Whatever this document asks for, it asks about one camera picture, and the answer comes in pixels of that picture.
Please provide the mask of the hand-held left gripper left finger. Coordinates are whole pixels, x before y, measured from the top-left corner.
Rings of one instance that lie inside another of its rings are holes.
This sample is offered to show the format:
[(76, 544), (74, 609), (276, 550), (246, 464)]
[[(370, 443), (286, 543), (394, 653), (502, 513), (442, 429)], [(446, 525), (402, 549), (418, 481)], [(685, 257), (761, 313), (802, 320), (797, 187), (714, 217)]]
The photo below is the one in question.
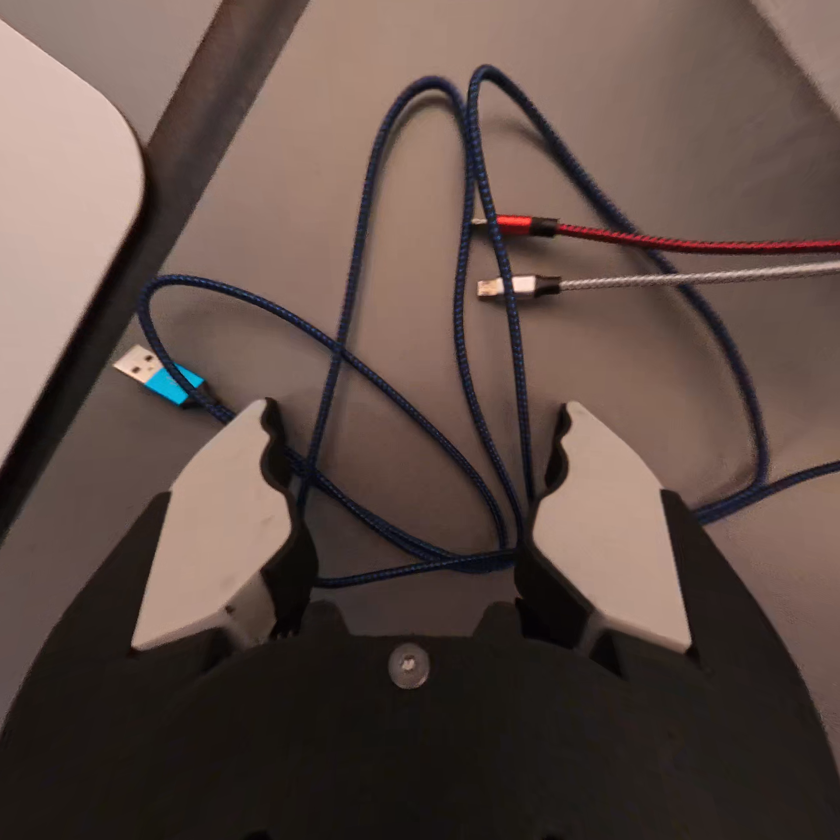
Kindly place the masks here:
[(263, 398), (174, 480), (133, 649), (210, 630), (245, 649), (299, 632), (319, 559), (290, 490), (286, 443), (279, 405)]

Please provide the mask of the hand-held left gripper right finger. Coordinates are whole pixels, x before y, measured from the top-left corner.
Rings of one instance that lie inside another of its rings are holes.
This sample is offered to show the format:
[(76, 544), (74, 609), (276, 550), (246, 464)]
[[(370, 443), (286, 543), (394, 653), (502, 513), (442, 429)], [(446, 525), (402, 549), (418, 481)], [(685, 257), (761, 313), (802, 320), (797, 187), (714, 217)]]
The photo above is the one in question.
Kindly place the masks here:
[(560, 408), (545, 489), (514, 580), (539, 635), (589, 654), (618, 632), (683, 655), (692, 645), (660, 481), (579, 402)]

